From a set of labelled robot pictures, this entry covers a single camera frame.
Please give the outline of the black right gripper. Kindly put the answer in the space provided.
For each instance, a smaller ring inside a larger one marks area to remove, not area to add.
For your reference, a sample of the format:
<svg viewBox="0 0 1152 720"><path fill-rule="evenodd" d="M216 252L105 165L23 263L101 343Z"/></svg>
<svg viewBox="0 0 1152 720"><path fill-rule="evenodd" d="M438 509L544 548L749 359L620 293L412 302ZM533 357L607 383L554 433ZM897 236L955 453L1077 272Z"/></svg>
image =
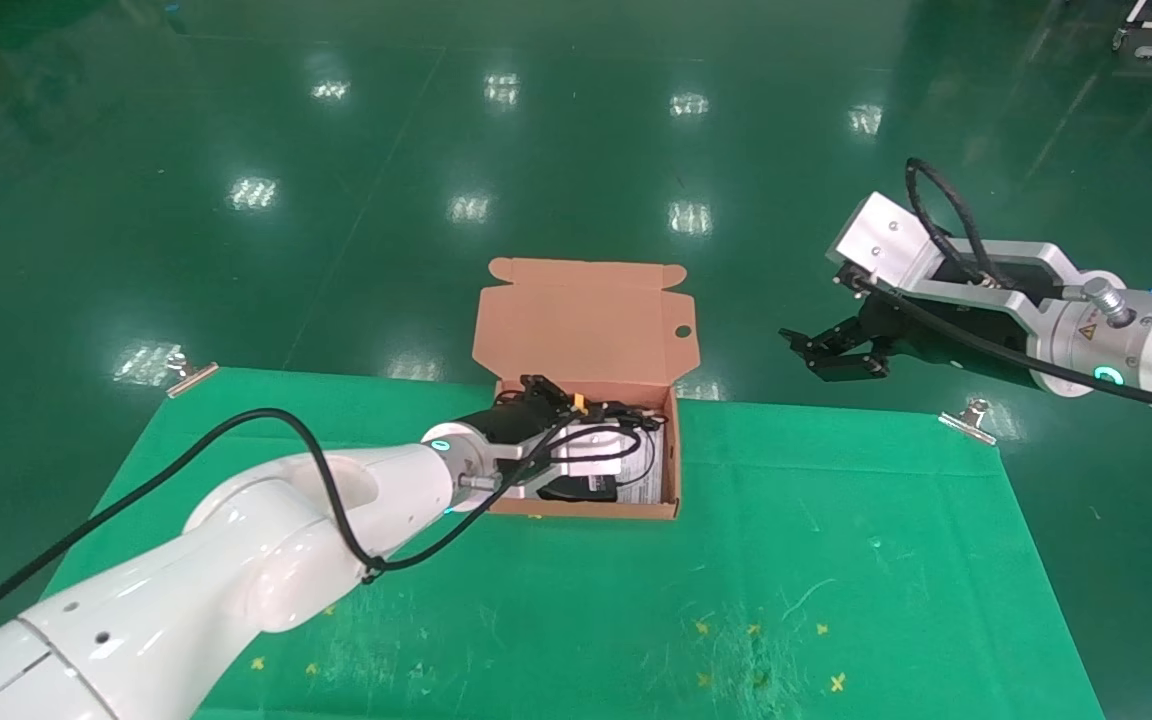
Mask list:
<svg viewBox="0 0 1152 720"><path fill-rule="evenodd" d="M1001 311L914 300L929 314L1007 348L1026 351L1028 333L1011 316ZM933 365L1001 366L1001 361L947 338L890 302L870 296L861 305L861 319L849 318L814 334L780 328L780 338L791 353L823 382L878 381L890 376L892 356L909 356ZM849 354L863 346L858 354Z"/></svg>

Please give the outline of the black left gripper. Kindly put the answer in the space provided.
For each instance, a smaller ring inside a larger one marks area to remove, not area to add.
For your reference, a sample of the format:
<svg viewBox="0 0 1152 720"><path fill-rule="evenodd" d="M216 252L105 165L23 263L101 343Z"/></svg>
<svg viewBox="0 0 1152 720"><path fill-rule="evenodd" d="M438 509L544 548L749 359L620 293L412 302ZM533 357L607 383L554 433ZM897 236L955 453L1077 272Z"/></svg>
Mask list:
<svg viewBox="0 0 1152 720"><path fill-rule="evenodd" d="M477 438L485 445L535 445L558 424L563 414L586 414L586 401L567 393L544 376L520 377L521 400L462 416L456 420L456 435Z"/></svg>

